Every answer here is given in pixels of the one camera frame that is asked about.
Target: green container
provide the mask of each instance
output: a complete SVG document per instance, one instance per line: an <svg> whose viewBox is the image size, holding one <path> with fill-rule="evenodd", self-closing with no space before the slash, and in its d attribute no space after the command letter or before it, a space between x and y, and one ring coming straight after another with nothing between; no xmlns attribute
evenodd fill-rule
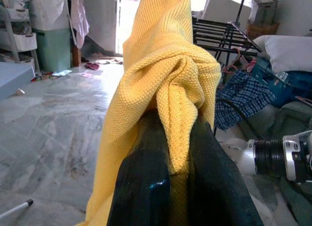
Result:
<svg viewBox="0 0 312 226"><path fill-rule="evenodd" d="M70 68L70 29L34 30L42 71L61 72Z"/></svg>

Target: white pillow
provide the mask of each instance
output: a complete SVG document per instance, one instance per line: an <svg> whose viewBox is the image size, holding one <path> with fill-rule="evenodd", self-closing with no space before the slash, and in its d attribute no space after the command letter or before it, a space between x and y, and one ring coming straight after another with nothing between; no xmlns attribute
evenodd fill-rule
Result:
<svg viewBox="0 0 312 226"><path fill-rule="evenodd" d="M267 35L264 42L274 73L312 72L312 37Z"/></svg>

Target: white container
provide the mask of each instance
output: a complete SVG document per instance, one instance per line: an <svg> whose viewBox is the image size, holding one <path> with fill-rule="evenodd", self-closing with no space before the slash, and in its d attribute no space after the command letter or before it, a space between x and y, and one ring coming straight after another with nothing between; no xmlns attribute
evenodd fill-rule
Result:
<svg viewBox="0 0 312 226"><path fill-rule="evenodd" d="M12 53L0 54L0 57L3 58L4 62L15 63ZM29 64L35 69L34 58L19 54L19 59L21 64Z"/></svg>
<svg viewBox="0 0 312 226"><path fill-rule="evenodd" d="M9 13L10 19L29 19L28 9L14 9L14 8L6 8Z"/></svg>
<svg viewBox="0 0 312 226"><path fill-rule="evenodd" d="M14 39L19 52L26 52L37 49L37 40L35 33L32 33L31 35L14 34ZM9 35L5 29L0 29L0 47L1 44L11 46Z"/></svg>
<svg viewBox="0 0 312 226"><path fill-rule="evenodd" d="M63 11L56 21L54 23L49 23L48 19L44 17L41 8L32 4L30 8L30 21L32 27L36 30L50 31L69 28L66 6L63 7Z"/></svg>

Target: yellow cloth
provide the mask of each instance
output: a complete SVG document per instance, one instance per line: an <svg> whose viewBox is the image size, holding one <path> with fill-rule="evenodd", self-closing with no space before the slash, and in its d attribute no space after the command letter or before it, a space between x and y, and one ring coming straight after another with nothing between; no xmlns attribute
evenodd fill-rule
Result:
<svg viewBox="0 0 312 226"><path fill-rule="evenodd" d="M124 69L106 114L86 222L107 223L117 172L134 143L138 120L157 107L171 159L171 225L186 225L189 136L198 111L212 125L220 66L192 44L190 0L141 0L124 43Z"/></svg>

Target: marble floor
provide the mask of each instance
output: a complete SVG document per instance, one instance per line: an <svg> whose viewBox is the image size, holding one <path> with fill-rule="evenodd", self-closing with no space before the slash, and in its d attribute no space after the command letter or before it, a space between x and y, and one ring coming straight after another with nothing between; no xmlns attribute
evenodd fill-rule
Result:
<svg viewBox="0 0 312 226"><path fill-rule="evenodd" d="M72 226L84 219L102 123L123 66L72 70L0 102L0 213L35 201L0 226Z"/></svg>

